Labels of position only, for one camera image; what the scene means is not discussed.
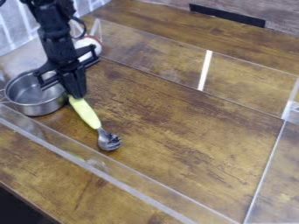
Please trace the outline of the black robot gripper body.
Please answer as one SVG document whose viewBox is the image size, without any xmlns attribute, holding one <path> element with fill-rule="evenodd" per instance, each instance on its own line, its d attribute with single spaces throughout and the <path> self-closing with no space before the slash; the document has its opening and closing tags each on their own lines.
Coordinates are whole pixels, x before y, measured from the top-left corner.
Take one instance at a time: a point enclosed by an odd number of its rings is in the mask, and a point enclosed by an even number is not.
<svg viewBox="0 0 299 224">
<path fill-rule="evenodd" d="M 84 66 L 87 71 L 100 61 L 99 46 L 95 44 L 87 44 L 75 48 L 73 51 L 64 50 L 63 52 L 65 54 L 60 55 L 59 53 L 56 59 L 47 59 L 47 62 L 33 71 L 43 90 L 60 83 L 57 74 L 60 69 L 71 70 Z"/>
</svg>

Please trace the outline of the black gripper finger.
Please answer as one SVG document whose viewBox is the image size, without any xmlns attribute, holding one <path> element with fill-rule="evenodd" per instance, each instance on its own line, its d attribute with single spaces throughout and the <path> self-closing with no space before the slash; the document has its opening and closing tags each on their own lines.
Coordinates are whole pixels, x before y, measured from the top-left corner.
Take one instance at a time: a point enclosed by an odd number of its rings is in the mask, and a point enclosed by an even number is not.
<svg viewBox="0 0 299 224">
<path fill-rule="evenodd" d="M 59 81 L 64 86 L 68 94 L 75 98 L 80 99 L 87 94 L 87 75 L 85 67 L 77 66 L 71 70 L 59 70 Z"/>
</svg>

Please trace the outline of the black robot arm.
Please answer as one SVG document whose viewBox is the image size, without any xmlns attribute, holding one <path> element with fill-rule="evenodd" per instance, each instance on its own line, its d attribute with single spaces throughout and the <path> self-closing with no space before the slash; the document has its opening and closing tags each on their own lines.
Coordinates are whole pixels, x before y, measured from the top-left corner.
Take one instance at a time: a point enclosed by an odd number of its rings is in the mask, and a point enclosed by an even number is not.
<svg viewBox="0 0 299 224">
<path fill-rule="evenodd" d="M 95 44 L 75 48 L 69 21 L 75 20 L 83 25 L 84 22 L 75 17 L 73 1 L 20 0 L 20 2 L 27 5 L 40 25 L 37 34 L 47 61 L 32 72 L 41 89 L 60 83 L 67 93 L 75 99 L 80 99 L 87 94 L 85 69 L 99 62 L 99 56 Z"/>
</svg>

